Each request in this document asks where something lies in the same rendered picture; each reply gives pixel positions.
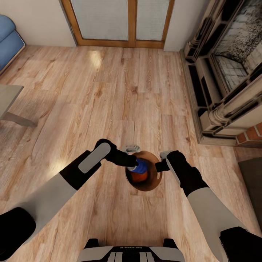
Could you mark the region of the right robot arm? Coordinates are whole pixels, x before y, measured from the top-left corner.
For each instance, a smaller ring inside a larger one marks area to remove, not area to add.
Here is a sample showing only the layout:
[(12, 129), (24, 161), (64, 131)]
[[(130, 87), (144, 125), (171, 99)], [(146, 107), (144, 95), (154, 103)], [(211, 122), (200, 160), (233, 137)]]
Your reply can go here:
[(171, 170), (194, 211), (207, 244), (219, 262), (262, 262), (262, 238), (220, 201), (178, 150), (160, 152), (157, 172)]

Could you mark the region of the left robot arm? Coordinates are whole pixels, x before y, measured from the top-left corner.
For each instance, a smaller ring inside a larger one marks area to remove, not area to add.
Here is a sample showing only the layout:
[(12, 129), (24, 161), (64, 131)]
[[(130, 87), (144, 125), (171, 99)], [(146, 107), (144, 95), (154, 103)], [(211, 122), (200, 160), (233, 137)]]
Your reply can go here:
[(100, 139), (92, 152), (86, 150), (51, 180), (0, 215), (0, 262), (7, 262), (21, 245), (35, 237), (100, 168), (104, 158), (118, 166), (139, 166), (136, 156), (128, 155), (129, 152), (140, 152), (140, 147), (128, 144), (118, 150), (108, 139)]

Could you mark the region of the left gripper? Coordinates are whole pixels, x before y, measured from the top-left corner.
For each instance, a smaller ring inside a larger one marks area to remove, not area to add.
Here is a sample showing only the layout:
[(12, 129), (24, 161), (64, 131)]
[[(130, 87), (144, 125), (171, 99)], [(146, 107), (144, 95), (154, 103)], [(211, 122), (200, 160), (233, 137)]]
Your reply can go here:
[[(121, 150), (120, 150), (121, 151)], [(126, 153), (121, 151), (121, 159), (119, 162), (115, 163), (118, 166), (126, 166), (126, 167), (135, 167), (139, 166), (138, 162), (136, 161), (136, 156), (134, 155), (127, 155)]]

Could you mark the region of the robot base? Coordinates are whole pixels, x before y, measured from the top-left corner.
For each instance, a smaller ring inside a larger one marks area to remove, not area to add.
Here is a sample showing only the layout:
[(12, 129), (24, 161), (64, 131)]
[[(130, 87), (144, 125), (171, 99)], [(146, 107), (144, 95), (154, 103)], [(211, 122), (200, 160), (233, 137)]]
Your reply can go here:
[(158, 246), (102, 246), (98, 239), (89, 239), (79, 253), (77, 262), (107, 262), (111, 252), (151, 252), (155, 262), (186, 262), (183, 253), (173, 239), (164, 239), (163, 247)]

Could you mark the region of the trash can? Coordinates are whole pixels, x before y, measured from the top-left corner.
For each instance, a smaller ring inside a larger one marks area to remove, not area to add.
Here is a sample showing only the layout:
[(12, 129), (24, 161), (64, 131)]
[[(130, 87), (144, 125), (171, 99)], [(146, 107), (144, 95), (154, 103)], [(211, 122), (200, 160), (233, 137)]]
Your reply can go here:
[[(148, 191), (152, 191), (155, 188), (158, 187), (158, 185), (160, 184), (161, 180), (162, 180), (162, 176), (163, 176), (163, 171), (160, 172), (160, 178), (157, 179), (158, 177), (158, 172), (155, 166), (155, 163), (160, 162), (159, 159), (152, 154), (151, 152), (148, 151), (140, 151), (140, 152), (134, 152), (132, 155), (136, 156), (137, 159), (145, 162), (147, 164), (147, 168), (148, 168), (148, 178), (146, 180), (140, 181), (140, 182), (136, 182), (136, 183), (130, 183), (132, 187), (134, 187), (135, 189), (139, 190), (139, 191), (143, 191), (143, 192), (148, 192)], [(127, 167), (125, 166), (125, 175), (126, 175), (126, 171), (127, 171)]]

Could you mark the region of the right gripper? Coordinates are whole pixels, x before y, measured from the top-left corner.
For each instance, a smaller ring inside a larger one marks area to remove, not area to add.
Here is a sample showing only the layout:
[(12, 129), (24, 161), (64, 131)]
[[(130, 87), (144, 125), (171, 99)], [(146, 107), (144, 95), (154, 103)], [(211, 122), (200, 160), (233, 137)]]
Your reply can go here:
[(155, 166), (156, 166), (156, 169), (157, 169), (157, 172), (162, 172), (162, 171), (169, 171), (169, 169), (167, 169), (167, 167), (164, 165), (164, 160), (158, 162), (158, 163), (155, 163)]

